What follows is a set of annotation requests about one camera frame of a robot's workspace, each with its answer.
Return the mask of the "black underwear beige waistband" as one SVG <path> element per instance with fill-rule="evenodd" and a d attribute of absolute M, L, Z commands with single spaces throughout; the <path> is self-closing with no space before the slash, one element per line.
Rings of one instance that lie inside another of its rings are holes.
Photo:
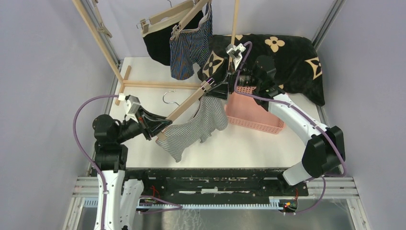
<path fill-rule="evenodd" d="M 143 34 L 143 40 L 146 44 L 147 52 L 150 57 L 166 66 L 170 66 L 170 47 L 172 28 L 178 25 L 179 21 L 185 16 L 176 16 L 166 22 L 160 22 L 149 28 L 147 33 Z"/>

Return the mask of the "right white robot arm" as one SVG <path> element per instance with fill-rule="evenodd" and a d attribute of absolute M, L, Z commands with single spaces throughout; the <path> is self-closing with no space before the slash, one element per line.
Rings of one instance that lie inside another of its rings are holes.
<path fill-rule="evenodd" d="M 257 86 L 247 96 L 281 119 L 306 145 L 301 161 L 278 175 L 278 192 L 289 195 L 300 182 L 322 177 L 339 165 L 345 165 L 344 137 L 339 127 L 327 127 L 297 107 L 276 84 L 275 71 L 272 57 L 258 56 L 250 74 L 257 80 Z"/>

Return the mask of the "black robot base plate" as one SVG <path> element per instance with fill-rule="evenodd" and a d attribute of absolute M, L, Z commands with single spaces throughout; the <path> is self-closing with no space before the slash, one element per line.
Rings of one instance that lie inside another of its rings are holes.
<path fill-rule="evenodd" d="M 163 212 L 180 209 L 284 210 L 276 201 L 308 196 L 305 183 L 284 185 L 281 169 L 133 169 L 124 182 L 142 182 L 136 211 Z"/>

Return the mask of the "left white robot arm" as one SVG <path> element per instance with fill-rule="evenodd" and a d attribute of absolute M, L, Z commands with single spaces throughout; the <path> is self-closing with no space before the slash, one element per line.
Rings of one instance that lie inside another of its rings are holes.
<path fill-rule="evenodd" d="M 124 142 L 138 135 L 151 140 L 172 121 L 139 107 L 134 118 L 119 121 L 110 115 L 93 120 L 95 164 L 98 173 L 98 207 L 96 230 L 131 230 L 141 195 L 149 192 L 151 183 L 144 177 L 127 179 L 128 147 Z"/>

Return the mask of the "grey striped underwear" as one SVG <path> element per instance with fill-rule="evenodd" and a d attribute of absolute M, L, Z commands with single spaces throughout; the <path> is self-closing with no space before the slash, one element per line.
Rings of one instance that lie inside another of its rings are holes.
<path fill-rule="evenodd" d="M 203 96 L 194 116 L 186 123 L 171 125 L 165 131 L 165 138 L 158 138 L 156 144 L 162 147 L 175 162 L 182 160 L 183 152 L 197 141 L 204 143 L 215 130 L 223 131 L 228 126 L 223 101 Z"/>

